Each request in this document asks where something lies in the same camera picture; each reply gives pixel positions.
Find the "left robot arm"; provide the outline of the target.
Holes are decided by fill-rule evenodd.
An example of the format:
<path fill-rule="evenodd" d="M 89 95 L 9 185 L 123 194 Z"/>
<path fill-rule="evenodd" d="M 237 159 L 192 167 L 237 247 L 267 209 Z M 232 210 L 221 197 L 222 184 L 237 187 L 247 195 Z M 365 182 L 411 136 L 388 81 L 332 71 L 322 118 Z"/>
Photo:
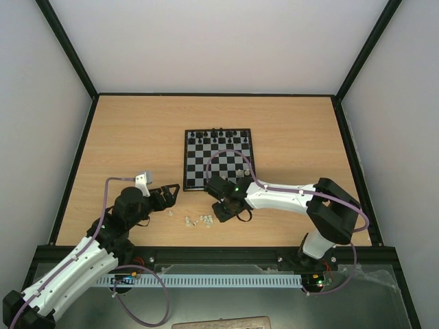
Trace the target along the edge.
<path fill-rule="evenodd" d="M 3 323 L 9 328 L 55 328 L 68 308 L 98 279 L 116 268 L 130 268 L 134 246 L 129 231 L 153 212 L 175 203 L 178 184 L 148 193 L 124 188 L 113 206 L 104 206 L 81 241 L 52 270 L 24 291 L 3 298 Z"/>

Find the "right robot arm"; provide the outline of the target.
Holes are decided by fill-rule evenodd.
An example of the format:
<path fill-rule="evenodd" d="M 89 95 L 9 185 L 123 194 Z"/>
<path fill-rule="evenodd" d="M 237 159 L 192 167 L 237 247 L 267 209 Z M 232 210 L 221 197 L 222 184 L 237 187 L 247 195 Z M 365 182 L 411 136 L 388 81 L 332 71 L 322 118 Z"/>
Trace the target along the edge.
<path fill-rule="evenodd" d="M 230 182 L 214 175 L 204 191 L 217 200 L 212 205 L 217 219 L 224 223 L 242 212 L 275 209 L 307 215 L 315 229 L 300 245 L 300 263 L 316 267 L 335 245 L 349 245 L 355 230 L 359 204 L 334 181 L 321 178 L 316 184 L 301 186 L 270 184 L 251 177 Z"/>

